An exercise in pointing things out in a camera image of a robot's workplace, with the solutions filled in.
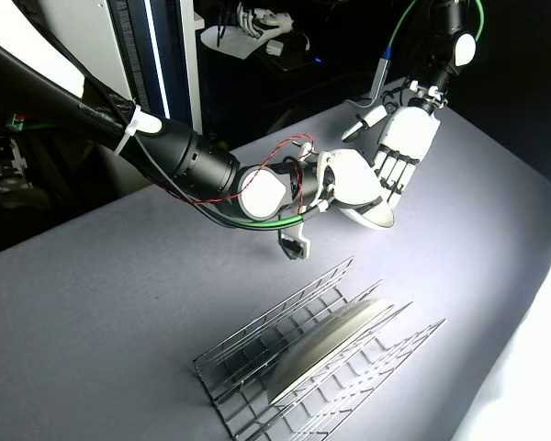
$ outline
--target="tabletop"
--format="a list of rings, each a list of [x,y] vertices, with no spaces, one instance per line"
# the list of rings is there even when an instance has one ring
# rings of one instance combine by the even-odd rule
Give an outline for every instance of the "tabletop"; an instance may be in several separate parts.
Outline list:
[[[342,104],[235,153],[257,164],[306,132],[338,148],[355,113]],[[0,440],[226,440],[192,360],[349,256],[343,289],[382,278],[381,296],[447,321],[333,438],[449,439],[545,277],[551,184],[453,111],[437,117],[395,226],[333,209],[306,225],[308,261],[155,187],[2,252]]]

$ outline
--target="white strap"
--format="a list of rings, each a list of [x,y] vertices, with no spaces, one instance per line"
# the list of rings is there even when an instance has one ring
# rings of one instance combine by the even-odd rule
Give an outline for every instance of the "white strap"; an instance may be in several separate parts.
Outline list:
[[[141,106],[138,104],[135,105],[135,112],[132,114],[132,119],[130,120],[129,125],[125,129],[125,134],[118,143],[117,148],[114,151],[115,156],[119,156],[122,149],[125,148],[125,145],[129,141],[129,138],[135,134],[137,127],[139,126],[139,115],[141,114]]]

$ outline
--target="dark background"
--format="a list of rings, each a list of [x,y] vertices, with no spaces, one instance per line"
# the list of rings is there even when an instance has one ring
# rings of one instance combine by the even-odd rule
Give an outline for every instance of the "dark background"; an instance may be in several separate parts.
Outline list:
[[[290,13],[295,31],[310,38],[307,56],[323,62],[284,73],[261,50],[240,61],[198,43],[205,133],[234,149],[368,91],[377,60],[409,2],[248,0],[248,6]],[[419,0],[402,27],[388,80],[411,72],[423,53],[429,2]],[[40,14],[35,2],[26,3]],[[551,180],[551,2],[483,3],[486,25],[476,58],[452,83],[449,106]],[[219,2],[195,0],[195,10],[211,26]],[[467,20],[475,33],[473,0]],[[279,40],[290,48],[304,44],[294,34]],[[0,133],[5,119],[0,109]],[[25,206],[23,198],[12,208],[16,204],[0,198],[0,250],[118,196],[91,143],[62,130],[16,136],[47,203]]]

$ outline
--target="wire dish rack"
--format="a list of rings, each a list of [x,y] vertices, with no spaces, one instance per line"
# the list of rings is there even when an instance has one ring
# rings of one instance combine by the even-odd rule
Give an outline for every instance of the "wire dish rack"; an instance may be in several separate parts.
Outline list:
[[[369,298],[379,285],[352,298],[344,296],[338,285],[353,260],[340,263],[194,361],[232,440],[327,438],[444,323],[385,346],[378,338],[380,332],[410,304],[392,310],[283,399],[270,404],[267,383],[287,349],[342,306]]]

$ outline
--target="white plate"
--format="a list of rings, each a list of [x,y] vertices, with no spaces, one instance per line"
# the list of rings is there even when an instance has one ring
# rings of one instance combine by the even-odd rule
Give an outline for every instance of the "white plate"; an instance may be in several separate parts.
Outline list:
[[[366,329],[384,318],[393,303],[383,299],[349,303],[332,313],[283,355],[267,384],[270,404],[281,400],[326,365]]]

